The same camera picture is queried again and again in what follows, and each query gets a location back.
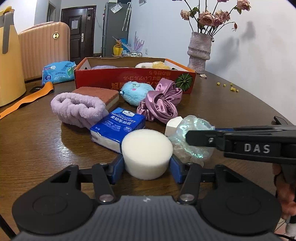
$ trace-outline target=refrigerator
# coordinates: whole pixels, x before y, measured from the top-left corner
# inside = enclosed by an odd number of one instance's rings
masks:
[[[128,5],[122,4],[122,9],[120,9],[116,13],[113,13],[111,8],[113,8],[115,5],[116,3],[112,2],[108,2],[105,5],[102,57],[112,57],[113,46],[116,44],[116,41],[113,37],[115,37],[116,39],[125,38],[126,40],[128,40],[128,29],[126,31],[126,24],[122,31]]]

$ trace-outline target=purple satin scrunchie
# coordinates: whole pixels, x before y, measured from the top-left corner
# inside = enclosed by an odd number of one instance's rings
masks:
[[[162,78],[154,91],[148,91],[146,98],[137,108],[137,113],[146,116],[146,120],[159,119],[167,123],[178,116],[176,105],[180,103],[182,90],[175,82]]]

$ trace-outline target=paper note on door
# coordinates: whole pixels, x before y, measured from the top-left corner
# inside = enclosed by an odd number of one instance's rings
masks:
[[[117,13],[120,9],[122,9],[122,5],[120,4],[116,4],[113,8],[111,8],[111,11],[113,13]]]
[[[71,24],[71,29],[77,29],[78,28],[78,20],[73,20]]]

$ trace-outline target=wooden table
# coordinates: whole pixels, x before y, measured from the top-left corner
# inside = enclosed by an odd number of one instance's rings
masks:
[[[240,89],[230,91],[230,83],[213,74],[198,78],[190,95],[183,95],[177,106],[179,115],[196,115],[206,119],[217,128],[269,125],[274,115],[281,116],[273,108],[250,93]],[[28,91],[40,81],[27,83]],[[70,164],[90,168],[99,162],[110,162],[116,153],[93,143],[87,129],[65,125],[52,113],[50,101],[62,92],[75,89],[74,82],[57,84],[55,92],[43,97],[0,120],[0,213],[18,233],[11,215],[13,202],[24,192]],[[120,98],[120,107],[134,111]],[[164,133],[165,124],[146,122],[146,128]],[[271,164],[227,159],[223,153],[214,151],[205,167],[224,164],[257,185],[274,193]],[[211,184],[201,184],[203,196]],[[117,195],[173,195],[180,189],[169,172],[152,181],[142,181],[124,173],[114,186]],[[83,184],[82,190],[94,198],[92,184]],[[0,230],[0,240],[8,237]]]

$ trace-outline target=brown sponge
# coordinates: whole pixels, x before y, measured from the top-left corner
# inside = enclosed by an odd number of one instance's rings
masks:
[[[106,109],[109,112],[114,110],[119,103],[119,92],[116,90],[96,87],[80,87],[72,92],[81,95],[99,97],[106,104]]]

